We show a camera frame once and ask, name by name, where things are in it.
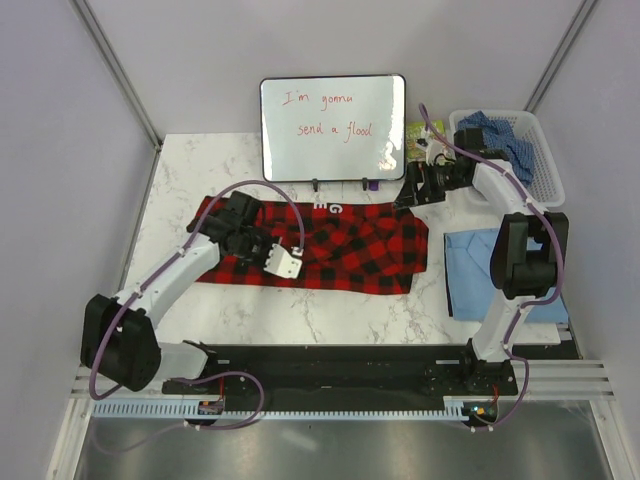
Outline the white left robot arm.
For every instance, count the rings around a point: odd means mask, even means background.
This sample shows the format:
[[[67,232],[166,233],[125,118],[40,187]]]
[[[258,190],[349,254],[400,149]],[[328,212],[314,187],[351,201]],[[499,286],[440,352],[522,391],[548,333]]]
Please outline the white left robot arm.
[[[155,380],[184,378],[198,393],[219,382],[218,367],[202,347],[160,343],[155,330],[173,304],[206,272],[230,257],[262,267],[275,243],[257,226],[259,200],[235,191],[202,223],[189,243],[171,253],[139,282],[112,297],[95,295],[85,307],[81,364],[91,370],[90,396],[102,400],[119,388],[140,391]]]

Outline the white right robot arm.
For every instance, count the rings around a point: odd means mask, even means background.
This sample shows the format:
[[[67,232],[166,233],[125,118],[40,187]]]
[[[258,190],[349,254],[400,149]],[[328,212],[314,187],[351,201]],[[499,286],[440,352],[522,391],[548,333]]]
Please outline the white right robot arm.
[[[479,131],[465,135],[475,147],[471,151],[449,144],[432,128],[423,131],[416,147],[424,158],[407,164],[394,207],[404,210],[440,203],[447,192],[472,187],[502,217],[489,264],[495,296],[471,339],[475,359],[457,371],[460,386],[477,394],[494,381],[489,363],[513,357],[511,339],[533,307],[559,296],[569,222],[530,195],[502,151],[480,146]]]

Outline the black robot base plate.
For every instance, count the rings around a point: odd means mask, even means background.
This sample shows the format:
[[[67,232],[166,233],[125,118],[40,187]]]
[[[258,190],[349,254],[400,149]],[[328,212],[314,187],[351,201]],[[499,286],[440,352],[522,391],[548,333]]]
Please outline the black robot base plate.
[[[447,396],[517,394],[510,361],[486,363],[469,345],[205,345],[201,384],[169,380],[165,394],[223,395],[233,407],[345,409],[444,405]]]

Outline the red black plaid shirt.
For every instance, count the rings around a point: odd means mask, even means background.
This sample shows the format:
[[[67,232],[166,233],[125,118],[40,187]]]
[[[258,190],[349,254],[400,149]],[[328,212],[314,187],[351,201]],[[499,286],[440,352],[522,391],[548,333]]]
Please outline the red black plaid shirt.
[[[202,284],[341,290],[401,295],[426,271],[429,229],[409,210],[391,203],[299,203],[305,228],[303,265],[297,278],[271,275],[226,257]]]

